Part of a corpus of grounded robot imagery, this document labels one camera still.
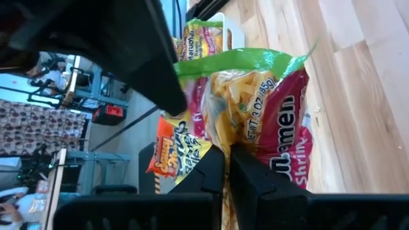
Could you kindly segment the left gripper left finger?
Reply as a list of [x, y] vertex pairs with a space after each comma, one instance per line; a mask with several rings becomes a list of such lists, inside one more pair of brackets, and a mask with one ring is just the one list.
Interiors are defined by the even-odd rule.
[[223, 152], [212, 146], [167, 194], [97, 187], [57, 210], [53, 230], [221, 230], [224, 164]]

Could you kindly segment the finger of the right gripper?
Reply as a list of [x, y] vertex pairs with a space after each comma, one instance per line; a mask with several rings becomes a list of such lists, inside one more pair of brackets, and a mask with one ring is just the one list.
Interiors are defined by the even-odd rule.
[[85, 56], [175, 116], [187, 100], [174, 69], [176, 53], [159, 0], [83, 0]]

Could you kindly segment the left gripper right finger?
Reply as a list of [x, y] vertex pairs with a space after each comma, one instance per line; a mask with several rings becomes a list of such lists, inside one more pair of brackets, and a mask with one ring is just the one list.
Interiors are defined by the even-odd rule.
[[241, 145], [229, 184], [239, 230], [409, 230], [409, 195], [313, 194]]

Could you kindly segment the lime chili shrimp ramen pack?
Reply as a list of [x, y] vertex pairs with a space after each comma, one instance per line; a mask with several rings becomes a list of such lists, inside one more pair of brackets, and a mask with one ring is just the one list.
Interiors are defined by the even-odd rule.
[[222, 22], [210, 22], [192, 19], [185, 25], [181, 39], [173, 38], [178, 61], [190, 61], [212, 56], [232, 48], [232, 33], [223, 32]]
[[174, 69], [183, 87], [203, 86], [189, 96], [192, 133], [224, 154], [221, 230], [239, 230], [229, 184], [231, 148], [241, 145], [253, 157], [306, 189], [312, 135], [304, 125], [309, 76], [305, 56], [270, 49], [233, 49]]

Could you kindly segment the wooden-top grey workbench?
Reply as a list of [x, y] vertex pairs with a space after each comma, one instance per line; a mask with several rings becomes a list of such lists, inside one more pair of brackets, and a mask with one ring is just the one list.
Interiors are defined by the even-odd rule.
[[75, 98], [91, 100], [98, 105], [112, 104], [128, 107], [128, 101], [114, 98], [110, 90], [114, 77], [104, 72], [96, 63], [82, 57], [68, 55], [67, 57], [67, 88], [61, 105], [68, 107]]

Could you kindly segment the red-orange ramen noodle pack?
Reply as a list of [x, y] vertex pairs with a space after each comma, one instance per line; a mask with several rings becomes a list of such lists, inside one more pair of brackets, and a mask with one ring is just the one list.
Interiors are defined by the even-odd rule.
[[179, 184], [211, 147], [210, 141], [192, 133], [189, 113], [179, 117], [161, 115], [146, 171], [172, 177]]

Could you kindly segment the red and black box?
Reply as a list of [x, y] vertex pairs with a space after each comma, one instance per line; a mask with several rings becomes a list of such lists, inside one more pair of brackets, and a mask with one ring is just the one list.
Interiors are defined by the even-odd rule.
[[125, 120], [127, 110], [116, 105], [101, 105], [93, 112], [92, 123], [116, 126]]

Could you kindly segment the white plastic bin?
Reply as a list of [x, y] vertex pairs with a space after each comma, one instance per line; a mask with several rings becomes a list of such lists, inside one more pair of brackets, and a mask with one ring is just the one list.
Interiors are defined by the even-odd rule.
[[209, 22], [222, 23], [222, 50], [240, 49], [245, 47], [245, 34], [242, 29], [222, 12], [216, 13]]

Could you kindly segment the brown patterned cloth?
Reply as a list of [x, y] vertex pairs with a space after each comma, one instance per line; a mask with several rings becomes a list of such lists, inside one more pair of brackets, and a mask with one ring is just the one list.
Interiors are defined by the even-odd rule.
[[43, 145], [48, 155], [78, 150], [86, 121], [83, 114], [0, 100], [0, 156], [29, 156]]

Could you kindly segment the person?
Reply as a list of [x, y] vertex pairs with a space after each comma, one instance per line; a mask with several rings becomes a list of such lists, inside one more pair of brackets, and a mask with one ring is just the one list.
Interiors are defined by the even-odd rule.
[[0, 191], [0, 230], [19, 230], [23, 224], [41, 221], [45, 195], [29, 193], [27, 187]]

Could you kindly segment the black aluminium table frame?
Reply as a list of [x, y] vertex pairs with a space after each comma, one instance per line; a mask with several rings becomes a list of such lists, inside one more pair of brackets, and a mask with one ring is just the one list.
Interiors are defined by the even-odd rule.
[[219, 12], [230, 0], [200, 0], [186, 13], [186, 20], [208, 20]]

